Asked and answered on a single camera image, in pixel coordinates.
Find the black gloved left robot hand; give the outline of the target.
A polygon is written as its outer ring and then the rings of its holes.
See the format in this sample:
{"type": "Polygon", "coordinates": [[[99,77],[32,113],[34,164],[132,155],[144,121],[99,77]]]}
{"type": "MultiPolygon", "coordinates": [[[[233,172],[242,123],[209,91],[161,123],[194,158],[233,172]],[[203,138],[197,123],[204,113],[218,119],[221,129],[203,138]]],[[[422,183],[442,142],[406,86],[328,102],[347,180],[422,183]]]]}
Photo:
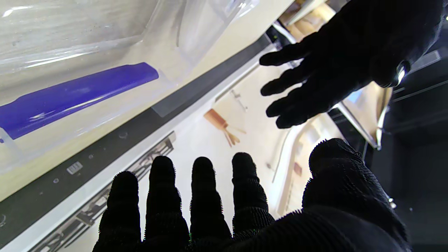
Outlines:
{"type": "Polygon", "coordinates": [[[438,40],[446,17],[446,0],[351,0],[317,32],[280,51],[262,56],[262,66],[301,60],[265,84],[263,96],[301,87],[266,110],[280,129],[326,113],[352,92],[371,82],[397,86],[401,73],[438,40]]]}

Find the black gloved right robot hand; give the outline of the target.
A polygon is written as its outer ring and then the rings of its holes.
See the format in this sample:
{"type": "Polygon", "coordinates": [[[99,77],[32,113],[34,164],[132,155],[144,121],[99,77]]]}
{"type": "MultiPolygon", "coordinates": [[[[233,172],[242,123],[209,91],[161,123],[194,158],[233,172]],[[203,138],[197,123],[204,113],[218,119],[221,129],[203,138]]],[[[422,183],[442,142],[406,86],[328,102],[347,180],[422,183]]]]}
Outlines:
{"type": "Polygon", "coordinates": [[[166,156],[149,175],[145,238],[139,185],[128,171],[112,182],[94,252],[411,252],[407,231],[376,176],[344,140],[320,142],[311,152],[302,209],[275,220],[248,153],[232,159],[234,217],[230,231],[208,158],[192,165],[188,226],[166,156]]]}

